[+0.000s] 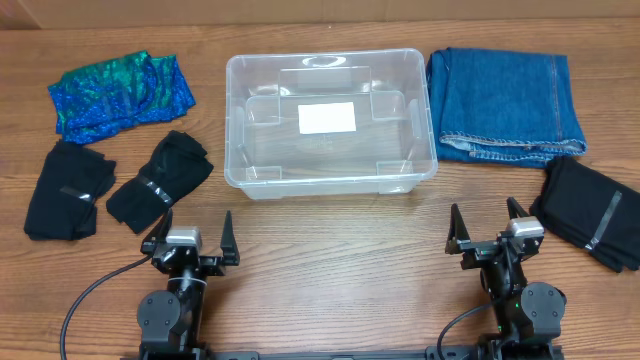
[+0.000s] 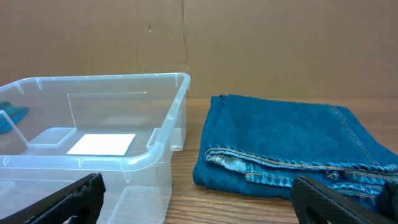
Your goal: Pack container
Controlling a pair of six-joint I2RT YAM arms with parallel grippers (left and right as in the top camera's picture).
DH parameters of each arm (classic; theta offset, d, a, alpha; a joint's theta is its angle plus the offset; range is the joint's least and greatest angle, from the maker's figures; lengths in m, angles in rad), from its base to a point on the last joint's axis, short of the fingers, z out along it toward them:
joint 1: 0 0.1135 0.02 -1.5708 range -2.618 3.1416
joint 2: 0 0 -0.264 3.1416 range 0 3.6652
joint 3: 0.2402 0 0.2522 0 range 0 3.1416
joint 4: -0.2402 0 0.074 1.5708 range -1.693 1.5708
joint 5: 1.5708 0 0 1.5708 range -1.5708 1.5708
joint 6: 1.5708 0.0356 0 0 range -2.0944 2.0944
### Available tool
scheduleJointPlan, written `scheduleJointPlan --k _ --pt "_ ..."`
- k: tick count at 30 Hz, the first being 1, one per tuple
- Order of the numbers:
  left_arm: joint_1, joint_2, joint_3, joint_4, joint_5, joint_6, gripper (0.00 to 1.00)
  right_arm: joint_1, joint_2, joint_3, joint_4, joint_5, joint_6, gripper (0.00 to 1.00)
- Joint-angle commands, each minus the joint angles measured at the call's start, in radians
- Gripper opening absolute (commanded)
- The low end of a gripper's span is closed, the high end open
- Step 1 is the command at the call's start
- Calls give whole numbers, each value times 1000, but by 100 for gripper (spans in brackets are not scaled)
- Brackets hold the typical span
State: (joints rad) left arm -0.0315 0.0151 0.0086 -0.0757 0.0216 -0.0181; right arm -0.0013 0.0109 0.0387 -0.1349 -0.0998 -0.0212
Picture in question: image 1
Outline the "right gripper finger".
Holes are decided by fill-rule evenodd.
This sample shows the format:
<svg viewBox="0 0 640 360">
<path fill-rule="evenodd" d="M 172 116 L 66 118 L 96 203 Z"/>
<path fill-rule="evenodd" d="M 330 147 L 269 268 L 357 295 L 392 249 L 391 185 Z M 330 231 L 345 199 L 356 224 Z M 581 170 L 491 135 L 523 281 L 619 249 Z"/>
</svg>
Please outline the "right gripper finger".
<svg viewBox="0 0 640 360">
<path fill-rule="evenodd" d="M 529 216 L 529 213 L 524 210 L 514 197 L 509 197 L 506 200 L 506 203 L 510 219 L 525 218 Z"/>
<path fill-rule="evenodd" d="M 470 242 L 470 235 L 456 203 L 451 205 L 451 216 L 447 245 L 462 245 Z"/>
</svg>

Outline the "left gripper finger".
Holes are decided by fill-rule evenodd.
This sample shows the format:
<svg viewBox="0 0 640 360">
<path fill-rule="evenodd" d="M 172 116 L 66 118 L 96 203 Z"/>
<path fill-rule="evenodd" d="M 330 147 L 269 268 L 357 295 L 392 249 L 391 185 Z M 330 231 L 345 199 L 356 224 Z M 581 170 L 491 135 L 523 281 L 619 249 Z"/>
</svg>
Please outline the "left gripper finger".
<svg viewBox="0 0 640 360">
<path fill-rule="evenodd" d="M 220 249 L 222 250 L 224 258 L 237 258 L 238 246 L 235 240 L 232 214 L 230 211 L 226 212 L 223 231 L 220 241 Z"/>
<path fill-rule="evenodd" d="M 156 226 L 149 233 L 149 240 L 151 242 L 164 243 L 166 241 L 167 234 L 172 226 L 173 211 L 169 209 L 162 218 L 158 221 Z"/>
</svg>

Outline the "black cloth with tape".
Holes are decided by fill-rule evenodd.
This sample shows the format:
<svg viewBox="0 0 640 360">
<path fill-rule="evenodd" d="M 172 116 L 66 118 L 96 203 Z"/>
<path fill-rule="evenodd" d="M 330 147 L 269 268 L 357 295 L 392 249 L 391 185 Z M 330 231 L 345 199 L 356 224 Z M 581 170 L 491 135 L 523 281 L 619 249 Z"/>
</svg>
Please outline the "black cloth with tape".
<svg viewBox="0 0 640 360">
<path fill-rule="evenodd" d="M 143 232 L 209 177 L 214 166 L 206 156 L 187 133 L 169 132 L 149 162 L 107 200 L 107 211 L 135 234 Z"/>
</svg>

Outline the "blue denim jeans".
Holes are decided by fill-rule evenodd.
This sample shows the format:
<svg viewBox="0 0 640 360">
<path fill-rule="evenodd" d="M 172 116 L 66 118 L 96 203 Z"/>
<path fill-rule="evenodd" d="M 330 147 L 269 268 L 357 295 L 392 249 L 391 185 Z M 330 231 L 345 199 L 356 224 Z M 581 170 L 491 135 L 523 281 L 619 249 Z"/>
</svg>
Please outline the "blue denim jeans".
<svg viewBox="0 0 640 360">
<path fill-rule="evenodd" d="M 427 84 L 441 160 L 543 168 L 587 152 L 565 55 L 437 50 Z"/>
</svg>

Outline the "blue green sequin cloth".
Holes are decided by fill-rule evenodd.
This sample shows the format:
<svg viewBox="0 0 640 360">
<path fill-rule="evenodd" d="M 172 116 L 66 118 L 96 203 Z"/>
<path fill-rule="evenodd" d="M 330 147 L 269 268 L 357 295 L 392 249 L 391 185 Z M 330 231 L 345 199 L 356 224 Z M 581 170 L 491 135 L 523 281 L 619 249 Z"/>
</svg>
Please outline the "blue green sequin cloth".
<svg viewBox="0 0 640 360">
<path fill-rule="evenodd" d="M 140 51 L 64 73 L 48 87 L 63 141 L 80 145 L 187 114 L 195 98 L 174 55 Z"/>
</svg>

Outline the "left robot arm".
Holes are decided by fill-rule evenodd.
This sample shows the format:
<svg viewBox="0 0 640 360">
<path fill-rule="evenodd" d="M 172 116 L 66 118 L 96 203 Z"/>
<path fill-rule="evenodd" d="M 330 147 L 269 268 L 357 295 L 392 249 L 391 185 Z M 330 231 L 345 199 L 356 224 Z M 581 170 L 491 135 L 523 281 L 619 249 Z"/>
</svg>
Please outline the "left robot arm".
<svg viewBox="0 0 640 360">
<path fill-rule="evenodd" d="M 232 214 L 225 214 L 219 256 L 200 253 L 201 231 L 174 226 L 167 212 L 141 244 L 141 253 L 168 276 L 167 287 L 146 295 L 137 310 L 141 328 L 141 359 L 212 359 L 209 346 L 199 340 L 207 279 L 223 276 L 240 264 Z"/>
</svg>

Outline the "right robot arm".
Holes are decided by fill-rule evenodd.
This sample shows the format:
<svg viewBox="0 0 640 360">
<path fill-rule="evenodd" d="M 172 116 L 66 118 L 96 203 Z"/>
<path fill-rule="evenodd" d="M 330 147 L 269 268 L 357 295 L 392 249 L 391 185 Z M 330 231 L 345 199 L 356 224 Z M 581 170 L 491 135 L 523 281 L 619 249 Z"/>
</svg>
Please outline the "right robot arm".
<svg viewBox="0 0 640 360">
<path fill-rule="evenodd" d="M 553 345 L 561 335 L 561 320 L 567 298 L 558 288 L 544 282 L 530 283 L 522 263 L 539 253 L 544 228 L 512 197 L 506 200 L 509 222 L 494 240 L 474 242 L 459 207 L 451 206 L 450 227 L 445 252 L 460 254 L 461 268 L 478 269 L 483 290 L 490 302 L 454 318 L 438 336 L 437 356 L 448 357 L 444 336 L 463 319 L 491 309 L 498 332 L 484 334 L 472 346 L 456 353 L 466 359 L 562 359 L 562 350 Z"/>
</svg>

